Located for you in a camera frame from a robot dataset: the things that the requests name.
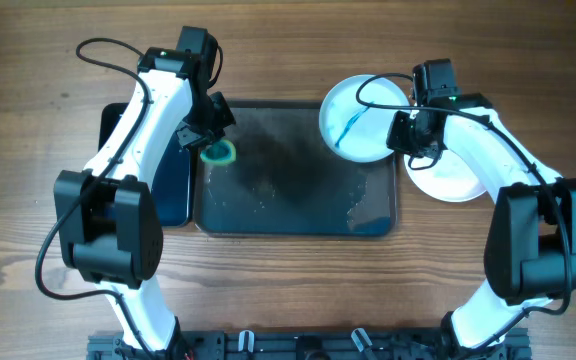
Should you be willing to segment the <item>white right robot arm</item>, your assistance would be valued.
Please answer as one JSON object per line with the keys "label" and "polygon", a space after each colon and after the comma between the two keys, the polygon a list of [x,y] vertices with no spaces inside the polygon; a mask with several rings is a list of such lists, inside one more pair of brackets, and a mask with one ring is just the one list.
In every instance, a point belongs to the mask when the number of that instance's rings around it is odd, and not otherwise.
{"label": "white right robot arm", "polygon": [[454,153],[494,202],[485,280],[443,318],[444,356],[489,353],[529,315],[567,310],[576,290],[576,178],[563,177],[530,154],[480,94],[400,107],[386,144],[434,163],[444,152]]}

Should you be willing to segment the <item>green yellow sponge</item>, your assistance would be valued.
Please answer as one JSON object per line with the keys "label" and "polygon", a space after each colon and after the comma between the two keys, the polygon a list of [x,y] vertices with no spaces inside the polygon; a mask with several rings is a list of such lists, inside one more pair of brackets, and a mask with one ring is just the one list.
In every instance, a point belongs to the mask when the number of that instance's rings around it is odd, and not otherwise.
{"label": "green yellow sponge", "polygon": [[221,139],[200,152],[203,163],[213,166],[226,166],[236,161],[237,151],[228,139]]}

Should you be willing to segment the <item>white plate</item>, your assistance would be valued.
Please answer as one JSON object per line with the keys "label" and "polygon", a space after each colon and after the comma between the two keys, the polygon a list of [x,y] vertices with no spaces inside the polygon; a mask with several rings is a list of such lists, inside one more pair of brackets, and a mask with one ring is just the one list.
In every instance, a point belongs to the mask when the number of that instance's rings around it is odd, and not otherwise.
{"label": "white plate", "polygon": [[450,150],[444,150],[439,161],[403,156],[404,168],[413,183],[425,194],[445,202],[466,202],[486,193],[475,174]]}

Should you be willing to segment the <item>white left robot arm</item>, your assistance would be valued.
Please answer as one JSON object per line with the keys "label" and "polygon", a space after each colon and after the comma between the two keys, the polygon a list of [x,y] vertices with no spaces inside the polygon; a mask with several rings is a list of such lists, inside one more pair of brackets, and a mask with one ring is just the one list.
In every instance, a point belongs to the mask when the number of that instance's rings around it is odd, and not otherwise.
{"label": "white left robot arm", "polygon": [[155,276],[163,228],[152,187],[171,139],[182,149],[223,144],[234,117],[220,93],[207,92],[222,62],[218,45],[141,54],[135,91],[110,136],[82,171],[64,170],[54,185],[57,221],[37,257],[37,287],[56,300],[75,298],[43,281],[47,250],[59,240],[64,264],[94,284],[88,294],[111,303],[123,329],[115,347],[125,358],[192,356]]}

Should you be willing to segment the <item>white plate stained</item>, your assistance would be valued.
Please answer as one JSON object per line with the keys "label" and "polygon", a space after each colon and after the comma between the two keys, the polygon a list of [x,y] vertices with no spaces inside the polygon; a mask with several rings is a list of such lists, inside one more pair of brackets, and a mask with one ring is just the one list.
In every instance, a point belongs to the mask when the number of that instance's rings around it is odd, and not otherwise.
{"label": "white plate stained", "polygon": [[357,163],[371,163],[390,156],[386,145],[395,111],[374,105],[408,106],[404,92],[384,78],[367,84],[356,101],[359,87],[371,75],[355,75],[335,85],[319,110],[319,130],[324,143],[339,157]]}

